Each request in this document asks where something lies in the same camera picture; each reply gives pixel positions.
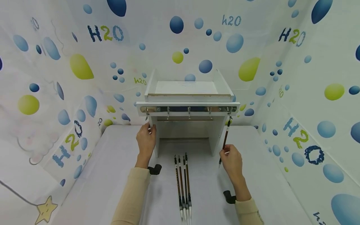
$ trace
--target star cartoon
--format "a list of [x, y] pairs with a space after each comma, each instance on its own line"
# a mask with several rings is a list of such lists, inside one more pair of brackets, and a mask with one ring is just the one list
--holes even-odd
[[54, 204], [51, 195], [48, 197], [44, 204], [37, 205], [39, 216], [35, 224], [45, 220], [47, 223], [50, 221], [51, 213], [57, 208], [58, 204]]

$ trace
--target blue bubble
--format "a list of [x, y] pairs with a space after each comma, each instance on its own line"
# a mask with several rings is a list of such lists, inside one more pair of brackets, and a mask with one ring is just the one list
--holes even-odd
[[331, 209], [340, 225], [360, 224], [360, 198], [349, 194], [337, 194], [331, 200]]
[[86, 115], [85, 115], [84, 110], [79, 109], [79, 110], [76, 112], [76, 116], [77, 116], [77, 119], [78, 119], [80, 122], [84, 122], [84, 121], [85, 121]]
[[216, 32], [214, 33], [213, 38], [214, 38], [214, 41], [220, 41], [220, 39], [221, 39], [221, 32], [220, 32], [220, 31], [216, 31]]
[[318, 0], [311, 12], [311, 20], [313, 24], [318, 23], [326, 16], [333, 0]]
[[32, 92], [38, 92], [40, 90], [39, 85], [35, 84], [35, 83], [31, 83], [29, 85], [30, 91]]
[[202, 73], [208, 73], [210, 72], [212, 69], [212, 62], [210, 60], [202, 60], [201, 63], [199, 64], [199, 70]]
[[212, 33], [212, 30], [211, 30], [211, 29], [207, 29], [207, 30], [206, 30], [206, 35], [207, 35], [207, 36], [210, 36], [211, 33]]
[[96, 108], [98, 107], [98, 103], [96, 102], [94, 97], [92, 97], [90, 95], [85, 96], [85, 106], [86, 106], [86, 110], [87, 110], [88, 114], [91, 117], [94, 117], [95, 113], [96, 113]]
[[67, 113], [66, 110], [63, 109], [59, 112], [58, 120], [59, 123], [61, 123], [62, 125], [68, 125], [70, 123], [69, 114]]
[[61, 88], [60, 84], [58, 82], [56, 82], [56, 88], [58, 90], [58, 95], [59, 97], [64, 100], [64, 92], [63, 89]]
[[121, 94], [114, 94], [114, 98], [118, 101], [118, 102], [124, 102], [125, 98], [123, 95]]
[[323, 138], [330, 138], [334, 136], [335, 132], [335, 125], [330, 121], [324, 120], [318, 124], [318, 133]]
[[247, 109], [246, 111], [245, 111], [245, 114], [244, 114], [245, 116], [252, 116], [252, 115], [254, 115], [254, 110], [252, 109], [252, 108], [250, 108], [250, 109]]
[[37, 53], [39, 53], [39, 54], [41, 54], [41, 53], [42, 53], [41, 48], [40, 48], [40, 46], [39, 46], [39, 45], [36, 45], [36, 51], [37, 51]]
[[266, 131], [266, 123], [264, 123], [264, 124], [262, 125], [261, 130], [262, 130], [263, 132], [265, 132], [265, 131]]
[[56, 47], [53, 40], [51, 40], [49, 37], [45, 37], [44, 38], [44, 46], [45, 46], [46, 51], [48, 52], [48, 55], [53, 60], [60, 59], [60, 54], [59, 54], [58, 48]]
[[130, 122], [130, 118], [129, 118], [125, 113], [123, 113], [123, 114], [121, 115], [121, 118], [122, 118], [123, 120], [128, 120], [128, 121]]
[[226, 49], [230, 53], [238, 52], [244, 44], [244, 38], [241, 34], [236, 33], [229, 37], [226, 42]]
[[87, 14], [91, 14], [93, 12], [93, 9], [91, 8], [91, 6], [89, 6], [88, 4], [84, 4], [82, 6], [82, 8], [84, 9], [84, 11], [87, 13]]
[[170, 20], [170, 29], [174, 33], [181, 33], [184, 29], [183, 20], [178, 16], [172, 17]]
[[357, 122], [351, 127], [350, 135], [355, 141], [360, 143], [360, 122]]
[[197, 18], [194, 22], [196, 29], [201, 29], [204, 26], [204, 21], [202, 18]]
[[352, 86], [350, 89], [349, 89], [349, 93], [352, 94], [352, 95], [356, 95], [360, 92], [360, 87], [359, 86]]
[[296, 3], [296, 0], [289, 0], [288, 1], [288, 6], [291, 8], [291, 7], [293, 7], [295, 5], [295, 3]]
[[196, 80], [195, 75], [191, 73], [185, 76], [185, 81], [195, 81], [195, 80]]
[[14, 43], [16, 44], [16, 46], [22, 50], [22, 51], [27, 51], [29, 50], [29, 46], [27, 45], [27, 42], [26, 40], [20, 36], [20, 35], [14, 35], [13, 36], [13, 40], [14, 40]]
[[326, 164], [323, 167], [323, 173], [333, 183], [341, 183], [344, 180], [344, 174], [338, 166]]
[[81, 145], [81, 149], [82, 149], [82, 150], [85, 150], [86, 147], [87, 147], [87, 138], [82, 138], [82, 139], [80, 140], [80, 145]]
[[277, 146], [276, 144], [273, 145], [273, 153], [274, 153], [274, 155], [276, 155], [276, 156], [279, 156], [279, 155], [281, 154], [280, 148], [279, 148], [279, 146]]
[[76, 168], [75, 173], [74, 173], [74, 179], [76, 179], [80, 176], [81, 170], [82, 170], [82, 165], [80, 165]]
[[72, 33], [72, 37], [75, 39], [75, 41], [77, 42], [77, 37], [76, 37], [76, 35], [73, 33], [73, 32], [71, 32]]
[[298, 9], [295, 9], [294, 11], [293, 11], [293, 13], [291, 14], [291, 18], [295, 18], [295, 17], [297, 17], [299, 15], [299, 10]]
[[294, 152], [291, 155], [291, 159], [293, 160], [294, 164], [297, 165], [298, 167], [302, 167], [305, 163], [304, 157], [297, 152]]
[[145, 44], [140, 43], [140, 44], [139, 44], [139, 48], [140, 48], [141, 50], [145, 50], [146, 46], [145, 46]]
[[119, 16], [123, 17], [126, 13], [126, 1], [125, 0], [107, 0], [111, 11]]
[[266, 88], [265, 87], [258, 87], [255, 91], [256, 95], [260, 95], [263, 96], [266, 93]]

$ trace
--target white tabletop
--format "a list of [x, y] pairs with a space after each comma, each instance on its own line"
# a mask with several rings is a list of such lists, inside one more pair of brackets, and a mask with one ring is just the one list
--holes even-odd
[[[139, 128], [115, 125], [105, 130], [53, 224], [110, 224], [128, 173], [136, 162], [135, 136]], [[243, 173], [265, 224], [311, 224], [254, 127], [231, 126], [227, 143], [234, 144], [243, 156]], [[159, 158], [153, 156], [150, 166], [158, 163], [162, 170], [151, 177], [140, 224], [181, 224], [174, 155], [181, 155], [182, 159], [185, 152], [192, 224], [238, 224], [234, 205], [227, 204], [223, 195], [225, 190], [235, 195], [234, 190], [224, 168], [218, 169], [219, 157], [211, 156], [206, 140], [161, 144]]]

